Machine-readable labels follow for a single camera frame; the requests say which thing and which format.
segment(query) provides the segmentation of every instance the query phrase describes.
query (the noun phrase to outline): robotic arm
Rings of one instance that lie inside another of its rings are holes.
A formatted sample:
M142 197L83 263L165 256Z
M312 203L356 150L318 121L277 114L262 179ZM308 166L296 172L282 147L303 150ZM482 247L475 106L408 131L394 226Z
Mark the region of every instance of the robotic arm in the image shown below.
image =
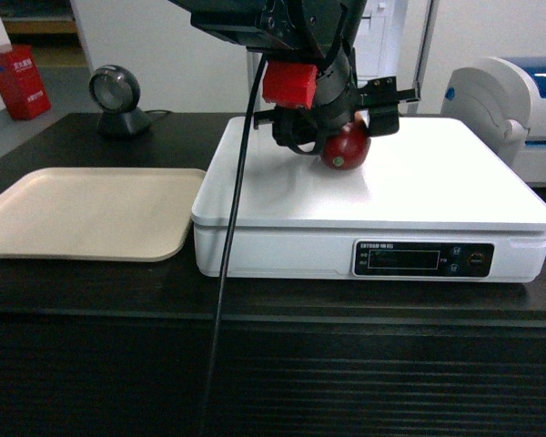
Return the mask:
M263 97L275 109L256 113L273 137L299 154L321 153L328 137L369 111L369 135L399 129L398 103L419 100L417 87L398 91L396 77L358 88L354 40L366 0L169 0L191 24L268 57ZM314 142L311 151L298 145Z

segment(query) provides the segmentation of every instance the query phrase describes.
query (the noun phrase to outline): plastic tray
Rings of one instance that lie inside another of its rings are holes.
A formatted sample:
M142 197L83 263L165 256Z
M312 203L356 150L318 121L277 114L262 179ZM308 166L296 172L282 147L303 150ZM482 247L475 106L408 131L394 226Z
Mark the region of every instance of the plastic tray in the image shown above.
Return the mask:
M0 258L159 261L177 253L205 172L45 168L0 195Z

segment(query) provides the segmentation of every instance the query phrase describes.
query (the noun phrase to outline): black counter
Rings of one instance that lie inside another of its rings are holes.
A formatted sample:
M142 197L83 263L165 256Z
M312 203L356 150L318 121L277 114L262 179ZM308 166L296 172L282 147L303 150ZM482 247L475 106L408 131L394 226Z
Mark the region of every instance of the black counter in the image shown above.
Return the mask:
M130 141L97 117L1 158L0 193L47 167L206 169L233 115ZM0 259L0 435L192 433L216 299L192 232L157 263ZM546 262L529 284L229 279L223 317L215 435L546 435Z

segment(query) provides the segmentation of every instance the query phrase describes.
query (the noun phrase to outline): white digital scale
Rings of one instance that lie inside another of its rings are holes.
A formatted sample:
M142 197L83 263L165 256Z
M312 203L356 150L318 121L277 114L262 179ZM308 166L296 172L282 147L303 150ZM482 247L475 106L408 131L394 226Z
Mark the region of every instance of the white digital scale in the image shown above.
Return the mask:
M230 120L192 208L197 264L217 276L243 118ZM460 121L402 118L337 171L252 130L228 276L528 282L546 204Z

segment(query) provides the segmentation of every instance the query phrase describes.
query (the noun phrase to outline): gray floor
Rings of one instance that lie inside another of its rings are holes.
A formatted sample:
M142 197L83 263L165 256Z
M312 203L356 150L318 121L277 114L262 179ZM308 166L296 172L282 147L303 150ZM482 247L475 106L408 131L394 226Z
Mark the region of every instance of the gray floor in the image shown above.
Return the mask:
M70 112L98 112L89 96L86 67L43 67L39 71L52 107L32 120L14 121L5 114L5 126L0 126L0 157Z

